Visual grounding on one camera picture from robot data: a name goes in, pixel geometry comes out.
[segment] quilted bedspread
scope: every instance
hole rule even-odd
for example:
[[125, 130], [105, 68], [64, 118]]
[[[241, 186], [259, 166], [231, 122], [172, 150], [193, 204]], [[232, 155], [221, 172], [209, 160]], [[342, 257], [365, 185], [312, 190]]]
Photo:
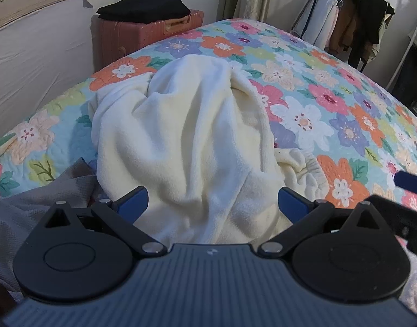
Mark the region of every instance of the quilted bedspread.
[[95, 167], [87, 116], [94, 92], [191, 53], [225, 58], [249, 78], [266, 107], [274, 146], [317, 156], [330, 185], [327, 200], [353, 208], [377, 193], [417, 210], [417, 195], [393, 183], [401, 169], [417, 175], [417, 119], [345, 63], [282, 30], [242, 19], [145, 47], [20, 123], [13, 129], [16, 141], [0, 158], [0, 197], [53, 181], [79, 157]]

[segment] blue gripper pad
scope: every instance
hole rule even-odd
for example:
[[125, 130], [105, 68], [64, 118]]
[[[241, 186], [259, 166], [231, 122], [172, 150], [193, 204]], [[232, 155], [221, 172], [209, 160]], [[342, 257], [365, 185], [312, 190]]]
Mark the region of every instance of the blue gripper pad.
[[120, 199], [118, 202], [121, 201], [122, 203], [119, 203], [117, 207], [117, 213], [130, 224], [133, 224], [148, 208], [148, 191], [146, 188], [138, 192], [131, 191], [123, 200]]
[[312, 202], [302, 198], [297, 193], [295, 195], [289, 193], [285, 188], [281, 188], [278, 192], [278, 208], [292, 224], [310, 213], [312, 208]]
[[399, 188], [417, 194], [417, 176], [408, 172], [399, 171], [394, 175], [394, 184]]
[[366, 305], [325, 300], [297, 283], [285, 263], [246, 244], [176, 244], [140, 261], [117, 289], [89, 302], [26, 299], [8, 327], [414, 327], [395, 298]]

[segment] white wall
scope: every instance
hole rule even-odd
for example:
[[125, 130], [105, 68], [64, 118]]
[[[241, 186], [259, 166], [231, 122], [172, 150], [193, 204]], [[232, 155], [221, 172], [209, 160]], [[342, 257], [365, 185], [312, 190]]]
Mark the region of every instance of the white wall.
[[[99, 68], [96, 11], [119, 0], [66, 0], [0, 29], [0, 136]], [[216, 20], [219, 0], [182, 0]]]
[[[290, 30], [307, 0], [270, 0], [268, 23]], [[386, 86], [408, 46], [408, 34], [417, 23], [417, 0], [387, 0], [396, 10], [384, 34], [378, 57], [370, 62], [364, 73]]]

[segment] purple flower pattern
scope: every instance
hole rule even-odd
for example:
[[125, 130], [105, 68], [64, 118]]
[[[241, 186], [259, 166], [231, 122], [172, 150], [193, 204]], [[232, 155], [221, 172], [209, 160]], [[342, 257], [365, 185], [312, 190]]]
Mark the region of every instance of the purple flower pattern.
[[304, 42], [301, 41], [301, 39], [296, 38], [290, 34], [283, 34], [281, 36], [282, 40], [285, 40], [286, 42], [290, 43], [292, 46], [299, 48], [299, 49], [304, 49], [307, 48], [307, 45], [305, 45]]
[[344, 115], [338, 113], [335, 119], [330, 120], [330, 124], [338, 130], [340, 145], [344, 147], [352, 146], [356, 152], [364, 157], [364, 148], [369, 146], [369, 142], [356, 120], [347, 120]]
[[227, 37], [234, 44], [240, 45], [242, 47], [259, 48], [263, 45], [263, 43], [259, 40], [253, 39], [250, 36], [244, 36], [243, 34], [239, 33], [226, 33], [225, 37]]
[[198, 42], [190, 42], [185, 38], [172, 38], [159, 42], [154, 49], [163, 53], [169, 52], [174, 58], [181, 58], [187, 54], [202, 54]]
[[270, 130], [272, 130], [275, 147], [280, 149], [299, 148], [296, 144], [296, 134], [288, 130], [284, 125], [278, 122], [270, 122]]
[[391, 101], [390, 98], [386, 96], [386, 94], [380, 89], [380, 87], [378, 85], [373, 84], [372, 85], [373, 90], [375, 91], [376, 95], [382, 99], [386, 105], [391, 106]]
[[360, 104], [361, 108], [367, 112], [367, 114], [369, 114], [373, 118], [381, 119], [381, 113], [379, 112], [377, 106], [375, 106], [373, 102], [370, 99], [368, 99], [365, 95], [358, 91], [355, 91], [354, 98]]

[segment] gray cloth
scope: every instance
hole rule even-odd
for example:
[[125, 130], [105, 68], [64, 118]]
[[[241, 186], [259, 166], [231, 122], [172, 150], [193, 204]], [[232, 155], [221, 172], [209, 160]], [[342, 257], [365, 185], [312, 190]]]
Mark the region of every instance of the gray cloth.
[[0, 283], [16, 301], [22, 299], [22, 294], [12, 263], [29, 233], [55, 201], [87, 207], [99, 191], [92, 170], [79, 159], [50, 184], [0, 200]]

